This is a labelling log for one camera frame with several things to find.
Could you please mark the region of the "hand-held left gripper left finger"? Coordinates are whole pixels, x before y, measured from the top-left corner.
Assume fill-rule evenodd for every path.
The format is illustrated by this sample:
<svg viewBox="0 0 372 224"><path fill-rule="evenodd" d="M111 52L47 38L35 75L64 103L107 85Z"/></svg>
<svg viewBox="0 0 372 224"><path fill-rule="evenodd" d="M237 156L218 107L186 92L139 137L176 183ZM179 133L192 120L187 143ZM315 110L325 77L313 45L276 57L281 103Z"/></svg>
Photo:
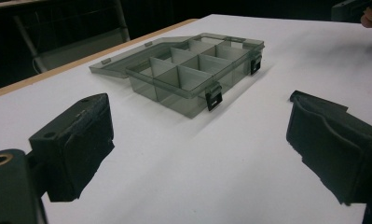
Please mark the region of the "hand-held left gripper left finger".
<svg viewBox="0 0 372 224"><path fill-rule="evenodd" d="M53 202L80 197L114 148L108 95L100 93L70 106L29 138L34 160L45 168L45 192Z"/></svg>

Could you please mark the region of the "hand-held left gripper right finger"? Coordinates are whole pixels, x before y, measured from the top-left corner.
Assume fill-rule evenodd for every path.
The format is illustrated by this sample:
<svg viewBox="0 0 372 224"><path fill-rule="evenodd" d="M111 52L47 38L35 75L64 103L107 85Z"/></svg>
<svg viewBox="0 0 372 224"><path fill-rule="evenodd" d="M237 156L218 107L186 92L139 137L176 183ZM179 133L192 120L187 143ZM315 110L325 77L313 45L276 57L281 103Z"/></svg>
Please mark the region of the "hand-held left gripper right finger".
<svg viewBox="0 0 372 224"><path fill-rule="evenodd" d="M294 91L286 140L340 203L372 198L372 126L345 105Z"/></svg>

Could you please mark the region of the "clear grey compartment box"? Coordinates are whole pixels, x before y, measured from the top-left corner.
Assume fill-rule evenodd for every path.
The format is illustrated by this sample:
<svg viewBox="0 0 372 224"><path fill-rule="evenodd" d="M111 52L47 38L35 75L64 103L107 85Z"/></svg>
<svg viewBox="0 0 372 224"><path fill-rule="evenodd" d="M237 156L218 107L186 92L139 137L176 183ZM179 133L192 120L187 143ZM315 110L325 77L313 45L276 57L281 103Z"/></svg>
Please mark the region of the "clear grey compartment box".
<svg viewBox="0 0 372 224"><path fill-rule="evenodd" d="M162 37L104 59L94 74L126 78L134 92L188 118L215 109L223 94L261 66L264 42L203 33Z"/></svg>

